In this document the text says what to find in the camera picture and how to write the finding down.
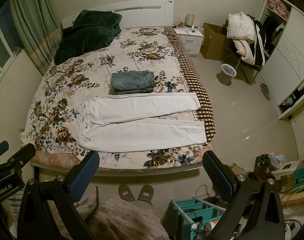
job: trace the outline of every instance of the shoe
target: shoe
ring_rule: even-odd
[[[266,84],[264,84],[264,83],[260,84],[260,87],[263,88],[263,89],[268,90],[268,86]]]
[[[151,202],[154,195],[154,189],[150,184],[145,184],[138,196],[137,200]]]
[[[265,98],[270,100],[270,94],[268,88],[261,88],[261,92],[265,95]]]
[[[131,192],[131,189],[128,187],[126,184],[121,184],[119,186],[119,196],[121,199],[126,200],[126,201],[134,201],[134,195]]]

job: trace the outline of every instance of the metal screw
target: metal screw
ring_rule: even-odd
[[[238,179],[239,181],[245,181],[245,176],[242,175],[242,174],[240,174],[240,175],[237,176],[237,179]]]
[[[28,185],[33,185],[33,184],[34,184],[34,182],[35,182],[35,180],[34,180],[34,179],[29,179],[27,183],[28,183]]]
[[[273,185],[274,184],[274,180],[273,179],[268,179],[268,183]]]
[[[63,181],[65,179],[64,175],[58,175],[56,178],[58,181]]]

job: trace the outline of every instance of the wardrobe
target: wardrobe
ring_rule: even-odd
[[[290,116],[304,105],[303,95],[286,111],[282,112],[279,108],[298,87],[304,84],[304,13],[287,0],[282,1],[289,8],[288,19],[271,10],[268,7],[268,0],[265,0],[259,17],[261,23],[267,16],[272,16],[285,25],[276,47],[268,55],[265,67],[260,72],[269,88],[272,100],[275,101],[279,119]]]

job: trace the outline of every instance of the lamp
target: lamp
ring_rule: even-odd
[[[188,13],[185,16],[184,24],[188,28],[192,28],[193,22],[194,22],[195,15]]]

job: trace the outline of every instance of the window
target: window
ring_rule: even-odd
[[[23,44],[15,29],[8,2],[0,9],[0,81],[13,63]]]

